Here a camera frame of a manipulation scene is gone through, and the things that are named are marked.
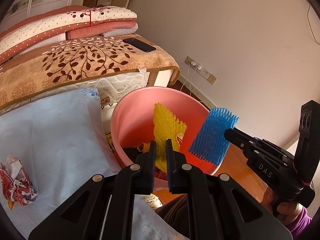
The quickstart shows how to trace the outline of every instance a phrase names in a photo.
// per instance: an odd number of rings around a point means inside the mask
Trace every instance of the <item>metal screw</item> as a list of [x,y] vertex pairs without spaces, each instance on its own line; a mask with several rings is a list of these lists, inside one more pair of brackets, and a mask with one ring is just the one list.
[[192,166],[188,163],[185,163],[182,165],[182,168],[185,170],[185,171],[190,171],[192,169]]
[[130,169],[132,170],[132,171],[138,171],[138,170],[140,170],[140,165],[139,164],[132,164],[131,166],[130,166]]
[[228,181],[230,179],[230,176],[228,174],[223,173],[220,175],[219,178],[223,181]]
[[100,174],[96,174],[92,177],[92,180],[94,182],[99,182],[99,181],[102,181],[102,176]]

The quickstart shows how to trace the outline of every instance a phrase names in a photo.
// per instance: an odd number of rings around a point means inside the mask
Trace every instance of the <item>smartphone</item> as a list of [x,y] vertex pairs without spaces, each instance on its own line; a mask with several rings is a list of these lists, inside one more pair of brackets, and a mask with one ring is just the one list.
[[139,41],[139,40],[137,40],[135,38],[128,38],[128,39],[124,39],[123,41],[125,43],[128,43],[128,44],[138,48],[138,49],[141,49],[144,52],[151,52],[151,51],[156,50],[155,47],[152,47],[151,45],[146,44],[143,41]]

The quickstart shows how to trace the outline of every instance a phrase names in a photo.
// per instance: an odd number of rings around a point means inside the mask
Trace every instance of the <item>purple sleeve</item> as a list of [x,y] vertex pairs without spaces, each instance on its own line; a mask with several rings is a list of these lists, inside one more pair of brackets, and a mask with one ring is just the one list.
[[310,222],[311,218],[307,215],[306,208],[303,207],[300,215],[295,219],[295,221],[287,225],[286,228],[291,232],[293,239],[296,239]]

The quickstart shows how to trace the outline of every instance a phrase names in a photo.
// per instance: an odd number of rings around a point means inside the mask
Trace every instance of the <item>crumpled paper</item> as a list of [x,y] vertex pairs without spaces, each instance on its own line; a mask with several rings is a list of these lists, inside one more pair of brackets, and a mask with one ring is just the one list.
[[8,156],[5,165],[0,163],[0,178],[2,192],[10,209],[15,202],[25,206],[37,199],[38,193],[33,189],[30,177],[19,158]]

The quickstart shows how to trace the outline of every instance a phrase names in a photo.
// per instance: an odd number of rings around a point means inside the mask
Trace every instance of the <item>brown pants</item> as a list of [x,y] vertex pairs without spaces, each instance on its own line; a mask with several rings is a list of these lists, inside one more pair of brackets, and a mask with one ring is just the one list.
[[189,236],[188,195],[181,195],[156,209],[156,213],[173,229]]

